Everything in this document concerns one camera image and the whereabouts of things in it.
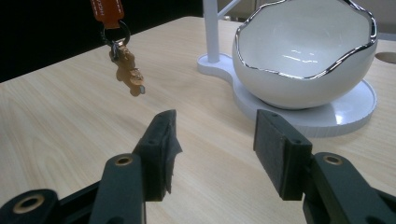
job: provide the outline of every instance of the key chain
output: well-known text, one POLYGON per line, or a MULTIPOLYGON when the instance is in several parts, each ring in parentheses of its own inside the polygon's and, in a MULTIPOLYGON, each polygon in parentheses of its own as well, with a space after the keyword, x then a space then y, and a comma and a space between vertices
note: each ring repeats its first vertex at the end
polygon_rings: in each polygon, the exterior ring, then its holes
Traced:
POLYGON ((91 0, 94 17, 104 25, 101 37, 105 44, 111 47, 110 59, 118 67, 117 80, 122 81, 130 89, 132 96, 138 96, 146 92, 143 86, 143 76, 140 70, 135 67, 134 55, 128 50, 126 45, 131 37, 128 26, 121 21, 124 16, 120 0, 91 0), (109 40, 106 37, 106 30, 121 29, 125 37, 123 40, 109 40))

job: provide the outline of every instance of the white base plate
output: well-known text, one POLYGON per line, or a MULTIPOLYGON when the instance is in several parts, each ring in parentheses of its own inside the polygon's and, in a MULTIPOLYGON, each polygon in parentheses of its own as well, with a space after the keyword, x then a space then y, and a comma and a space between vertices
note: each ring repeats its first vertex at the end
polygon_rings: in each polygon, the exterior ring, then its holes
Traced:
POLYGON ((198 59, 198 71, 220 77, 233 87, 233 98, 246 116, 255 120, 258 109, 275 112, 305 137, 332 137, 351 133, 366 124, 376 107, 374 89, 365 80, 333 102, 302 110, 285 110, 266 104, 251 94, 240 82, 232 57, 220 54, 218 63, 209 63, 207 55, 198 59))

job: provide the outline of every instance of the wooden table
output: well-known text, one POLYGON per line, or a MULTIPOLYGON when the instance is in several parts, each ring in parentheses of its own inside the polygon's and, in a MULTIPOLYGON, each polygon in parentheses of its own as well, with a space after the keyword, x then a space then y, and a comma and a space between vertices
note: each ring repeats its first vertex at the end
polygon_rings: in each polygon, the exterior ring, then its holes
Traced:
MULTIPOLYGON (((231 54, 238 25, 219 22, 221 52, 231 54)), ((234 103, 231 86, 197 71, 204 20, 166 23, 133 35, 128 46, 145 95, 131 96, 116 80, 107 46, 0 84, 0 204, 29 189, 63 198, 96 182, 108 159, 132 151, 156 114, 176 109, 184 152, 172 194, 147 203, 148 223, 305 223, 302 203, 282 202, 259 163, 255 123, 234 103)), ((377 51, 396 51, 396 43, 380 40, 377 51)), ((375 59, 366 80, 378 97, 370 122, 310 139, 313 152, 348 158, 372 187, 396 195, 396 64, 375 59)))

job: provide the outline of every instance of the white bowl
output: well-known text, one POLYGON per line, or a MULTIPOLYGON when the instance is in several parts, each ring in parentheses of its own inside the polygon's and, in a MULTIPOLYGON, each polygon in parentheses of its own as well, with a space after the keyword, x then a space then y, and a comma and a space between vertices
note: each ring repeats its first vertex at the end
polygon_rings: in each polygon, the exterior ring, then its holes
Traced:
POLYGON ((348 0, 283 0, 260 7, 236 31, 238 78, 269 105, 325 105, 352 90, 376 49, 375 18, 348 0))

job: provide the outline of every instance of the white ceramic bowl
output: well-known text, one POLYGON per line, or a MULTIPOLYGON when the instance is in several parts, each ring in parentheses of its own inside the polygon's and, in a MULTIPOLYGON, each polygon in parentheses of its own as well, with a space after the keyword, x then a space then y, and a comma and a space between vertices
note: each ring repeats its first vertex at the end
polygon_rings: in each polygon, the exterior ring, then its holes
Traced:
POLYGON ((238 78, 269 105, 325 105, 352 90, 376 49, 373 15, 348 0, 283 0, 260 7, 236 31, 238 78))

